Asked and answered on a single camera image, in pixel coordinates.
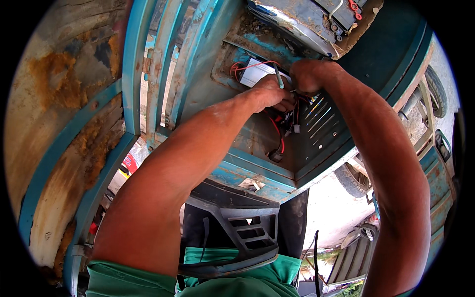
white wire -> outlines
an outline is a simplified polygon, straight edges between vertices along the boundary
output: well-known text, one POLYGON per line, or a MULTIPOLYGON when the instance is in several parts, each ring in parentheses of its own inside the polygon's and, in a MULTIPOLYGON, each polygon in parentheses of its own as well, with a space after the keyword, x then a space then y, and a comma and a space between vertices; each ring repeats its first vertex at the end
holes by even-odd
POLYGON ((342 6, 343 1, 344 1, 344 0, 341 0, 341 1, 340 1, 340 4, 338 4, 337 7, 335 7, 335 9, 333 9, 333 10, 330 12, 330 14, 328 15, 328 19, 332 19, 332 15, 338 10, 338 8, 340 8, 340 7, 342 6))

ground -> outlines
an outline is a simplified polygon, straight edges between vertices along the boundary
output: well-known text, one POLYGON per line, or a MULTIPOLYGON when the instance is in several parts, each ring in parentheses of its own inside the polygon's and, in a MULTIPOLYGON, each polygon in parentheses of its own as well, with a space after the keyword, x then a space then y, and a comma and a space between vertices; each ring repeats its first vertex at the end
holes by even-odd
MULTIPOLYGON (((436 118, 439 128, 452 145, 454 112, 460 107, 455 79, 442 46, 433 38, 434 53, 430 61, 444 86, 449 111, 443 119, 436 118)), ((417 108, 409 113, 409 121, 403 122, 413 143, 425 132, 417 108)), ((310 188, 308 201, 307 231, 304 249, 311 244, 315 232, 318 233, 318 247, 335 247, 343 242, 345 236, 366 217, 374 213, 373 204, 366 198, 356 199, 349 195, 332 173, 310 188)))

black connector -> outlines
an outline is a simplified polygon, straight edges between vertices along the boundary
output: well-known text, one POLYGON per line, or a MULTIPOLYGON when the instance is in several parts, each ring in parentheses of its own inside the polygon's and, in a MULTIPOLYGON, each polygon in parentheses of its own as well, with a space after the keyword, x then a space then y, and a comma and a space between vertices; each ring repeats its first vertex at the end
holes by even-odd
POLYGON ((279 163, 282 160, 282 153, 278 149, 274 149, 269 153, 269 159, 279 163))

